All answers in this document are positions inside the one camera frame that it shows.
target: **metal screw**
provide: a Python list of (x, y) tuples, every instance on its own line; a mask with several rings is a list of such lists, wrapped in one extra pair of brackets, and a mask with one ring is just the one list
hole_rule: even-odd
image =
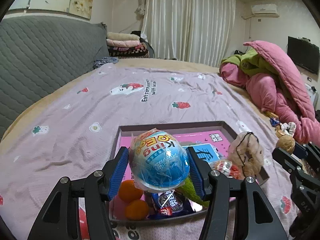
[(245, 179), (249, 183), (254, 183), (254, 178), (253, 177), (246, 177)]
[(102, 174), (103, 174), (102, 171), (95, 171), (93, 175), (94, 175), (95, 177), (100, 177)]
[(212, 171), (210, 172), (210, 174), (211, 174), (212, 176), (214, 176), (214, 177), (218, 177), (218, 176), (220, 175), (220, 172), (217, 171), (217, 170), (212, 170)]
[(67, 177), (63, 177), (63, 178), (60, 179), (60, 183), (65, 184), (65, 183), (68, 182), (68, 180), (69, 179)]

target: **oreo package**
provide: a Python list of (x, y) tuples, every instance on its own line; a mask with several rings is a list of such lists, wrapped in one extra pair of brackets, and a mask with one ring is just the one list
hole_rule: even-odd
[(151, 193), (151, 198), (155, 214), (148, 216), (149, 219), (180, 217), (195, 212), (189, 200), (175, 190), (168, 190), (163, 193)]

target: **orange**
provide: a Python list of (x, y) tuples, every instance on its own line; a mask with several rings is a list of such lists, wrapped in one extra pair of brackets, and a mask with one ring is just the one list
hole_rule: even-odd
[(142, 194), (143, 190), (136, 188), (132, 179), (121, 182), (118, 195), (122, 201), (130, 203), (133, 200), (140, 199)]
[(126, 206), (124, 214), (129, 220), (143, 220), (149, 213), (149, 206), (144, 200), (134, 200)]

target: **gray quilted cushion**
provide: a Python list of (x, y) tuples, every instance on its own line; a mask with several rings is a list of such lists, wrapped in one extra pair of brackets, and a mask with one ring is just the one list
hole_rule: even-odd
[(103, 26), (52, 16), (0, 23), (0, 138), (25, 109), (109, 56)]

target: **blue gripper pad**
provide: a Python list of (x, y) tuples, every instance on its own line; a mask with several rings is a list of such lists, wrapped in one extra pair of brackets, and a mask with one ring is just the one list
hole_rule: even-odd
[(193, 147), (188, 147), (186, 150), (189, 157), (190, 177), (196, 194), (201, 200), (208, 201), (212, 193), (212, 186), (209, 183), (209, 172), (211, 172), (209, 163), (199, 159)]
[(113, 169), (113, 173), (109, 180), (109, 190), (108, 198), (113, 199), (115, 195), (118, 194), (120, 184), (122, 182), (124, 172), (128, 166), (128, 149), (126, 147), (121, 147), (114, 158), (109, 162), (112, 162), (108, 169)]

